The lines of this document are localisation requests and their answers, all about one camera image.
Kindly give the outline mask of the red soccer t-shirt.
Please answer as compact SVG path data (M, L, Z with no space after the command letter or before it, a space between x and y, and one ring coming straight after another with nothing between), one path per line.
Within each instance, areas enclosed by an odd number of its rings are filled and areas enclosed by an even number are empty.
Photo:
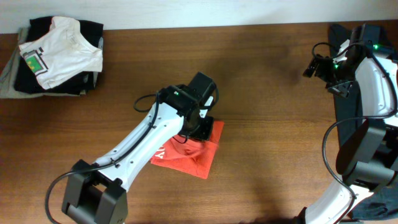
M223 121L216 120L207 141L189 139L183 143L183 137L174 136L159 147L150 163L207 179L219 147L223 126Z

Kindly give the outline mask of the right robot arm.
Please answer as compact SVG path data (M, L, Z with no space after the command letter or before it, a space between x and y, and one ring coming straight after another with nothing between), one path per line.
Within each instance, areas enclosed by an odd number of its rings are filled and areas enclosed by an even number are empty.
M397 182L397 51L381 26L332 24L330 54L314 54L304 76L333 94L339 150L333 181L295 223L343 223L362 201Z

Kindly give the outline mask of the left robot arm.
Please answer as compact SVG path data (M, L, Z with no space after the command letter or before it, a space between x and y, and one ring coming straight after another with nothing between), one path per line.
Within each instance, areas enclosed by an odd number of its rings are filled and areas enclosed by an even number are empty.
M94 163L79 160L68 178L62 212L76 223L124 223L127 193L134 179L164 143L176 135L204 141L218 101L216 83L197 73L188 85L170 85L155 94L145 118L114 149Z

